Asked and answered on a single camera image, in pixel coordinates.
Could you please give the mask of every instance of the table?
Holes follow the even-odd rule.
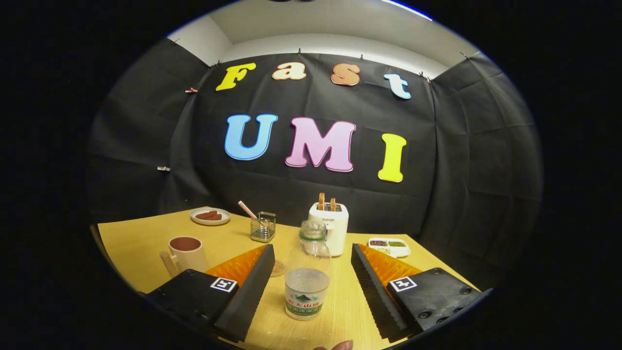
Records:
[[[168,251],[167,243],[172,237],[187,235],[200,239],[211,268],[263,244],[250,239],[250,223],[250,218],[232,214],[231,220],[224,225],[204,226],[194,223],[190,219],[190,210],[184,210],[98,226],[105,249],[121,276],[136,290],[149,293],[170,280],[159,252]],[[289,249],[297,243],[298,230],[298,227],[276,225],[276,234],[270,241],[276,260],[286,263]],[[310,321],[297,321],[286,315],[284,275],[271,277],[246,340],[235,345],[252,350],[311,350],[316,346],[330,349],[339,342],[353,339],[355,349],[383,349],[406,340],[389,343],[380,337],[351,266],[352,243],[366,245],[371,237],[378,235],[346,235],[343,255],[333,259],[331,285],[325,304],[320,314]],[[411,248],[411,254],[402,258],[406,263],[422,271],[443,268],[476,288],[408,235],[380,237],[405,240]]]

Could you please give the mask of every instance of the water bottle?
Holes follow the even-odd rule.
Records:
[[[330,250],[324,223],[303,221],[298,244],[285,265],[285,312],[294,319],[318,315],[330,284]]]

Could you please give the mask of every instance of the light blue letter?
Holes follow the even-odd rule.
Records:
[[[408,86],[408,82],[402,80],[398,74],[385,74],[384,78],[389,79],[391,91],[393,91],[397,97],[401,97],[405,100],[408,100],[411,97],[410,92],[404,91],[404,87]]]
[[[272,123],[277,121],[279,117],[273,114],[258,115],[259,132],[257,133],[257,141],[253,147],[244,147],[242,146],[242,134],[244,133],[244,125],[250,119],[251,117],[245,114],[236,114],[227,118],[229,128],[227,129],[227,136],[225,136],[225,152],[227,152],[229,157],[241,161],[250,161],[261,157],[268,149]]]

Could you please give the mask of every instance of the letter m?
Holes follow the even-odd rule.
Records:
[[[330,150],[326,168],[332,171],[348,172],[354,166],[350,162],[350,141],[356,125],[347,121],[336,121],[326,136],[322,137],[315,120],[307,117],[292,119],[295,127],[292,154],[285,159],[289,166],[302,168],[307,165],[304,149],[307,148],[311,163],[318,167]]]

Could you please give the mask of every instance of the white mug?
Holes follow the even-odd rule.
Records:
[[[195,237],[173,237],[169,241],[169,250],[170,254],[160,252],[160,258],[171,277],[175,277],[189,268],[199,272],[205,272],[209,269],[203,251],[203,242]]]

